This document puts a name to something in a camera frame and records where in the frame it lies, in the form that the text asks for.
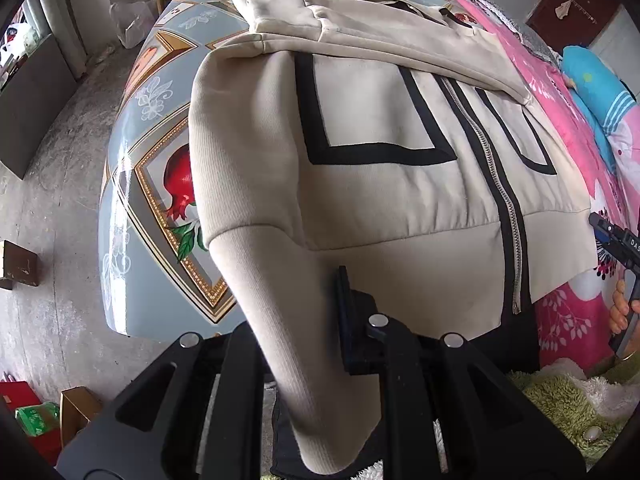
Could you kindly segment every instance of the jacket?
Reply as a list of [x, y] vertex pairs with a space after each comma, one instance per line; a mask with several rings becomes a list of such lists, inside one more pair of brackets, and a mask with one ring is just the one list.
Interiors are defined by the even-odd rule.
[[332, 277], [413, 332], [473, 338], [596, 266], [590, 199], [498, 39], [407, 0], [233, 0], [249, 31], [193, 85], [210, 254], [302, 459], [351, 463], [376, 377], [340, 361]]

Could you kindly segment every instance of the green package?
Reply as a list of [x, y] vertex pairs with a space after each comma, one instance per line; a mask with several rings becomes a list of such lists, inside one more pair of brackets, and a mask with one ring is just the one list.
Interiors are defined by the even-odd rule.
[[39, 436], [60, 427], [60, 408], [55, 402], [24, 406], [15, 410], [15, 418], [29, 436]]

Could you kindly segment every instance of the red pomegranate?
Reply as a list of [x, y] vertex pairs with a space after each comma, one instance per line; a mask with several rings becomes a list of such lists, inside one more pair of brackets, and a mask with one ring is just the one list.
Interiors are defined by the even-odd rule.
[[167, 217], [178, 219], [178, 215], [186, 220], [186, 207], [195, 205], [193, 196], [193, 179], [191, 178], [191, 164], [189, 161], [189, 145], [181, 146], [169, 157], [164, 168], [164, 188], [171, 193], [171, 207], [166, 210]]

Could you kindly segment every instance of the hand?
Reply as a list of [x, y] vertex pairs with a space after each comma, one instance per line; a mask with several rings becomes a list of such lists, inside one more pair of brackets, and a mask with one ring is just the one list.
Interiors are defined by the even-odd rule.
[[[613, 306], [609, 310], [609, 328], [614, 334], [619, 334], [626, 329], [628, 325], [626, 315], [629, 313], [629, 304], [624, 297], [624, 293], [625, 282], [624, 280], [618, 280], [616, 290], [613, 293]], [[640, 301], [633, 300], [631, 302], [631, 308], [640, 314]], [[640, 349], [640, 323], [636, 325], [636, 332], [626, 346], [625, 357], [631, 355], [638, 349]]]

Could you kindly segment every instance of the zipper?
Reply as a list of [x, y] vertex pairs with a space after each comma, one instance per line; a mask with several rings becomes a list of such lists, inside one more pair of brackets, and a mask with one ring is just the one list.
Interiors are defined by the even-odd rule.
[[513, 201], [509, 197], [507, 191], [504, 189], [502, 181], [498, 176], [498, 171], [495, 167], [494, 160], [494, 152], [491, 149], [491, 145], [482, 131], [482, 128], [478, 126], [478, 124], [473, 120], [473, 118], [466, 111], [466, 108], [460, 102], [453, 86], [449, 82], [449, 80], [445, 77], [440, 79], [444, 88], [447, 89], [452, 101], [455, 103], [456, 107], [460, 111], [460, 114], [465, 118], [466, 122], [471, 126], [472, 130], [478, 136], [478, 140], [482, 146], [482, 152], [484, 153], [484, 158], [486, 159], [487, 166], [489, 167], [489, 172], [491, 173], [492, 180], [494, 181], [495, 187], [498, 189], [500, 196], [504, 200], [504, 203], [507, 207], [507, 211], [509, 213], [509, 222], [511, 225], [511, 238], [513, 240], [513, 261], [514, 261], [514, 283], [513, 283], [513, 299], [511, 308], [514, 314], [519, 314], [521, 310], [520, 304], [520, 289], [522, 288], [522, 238], [520, 237], [520, 228], [518, 227], [518, 216], [516, 215], [516, 208], [513, 205]]

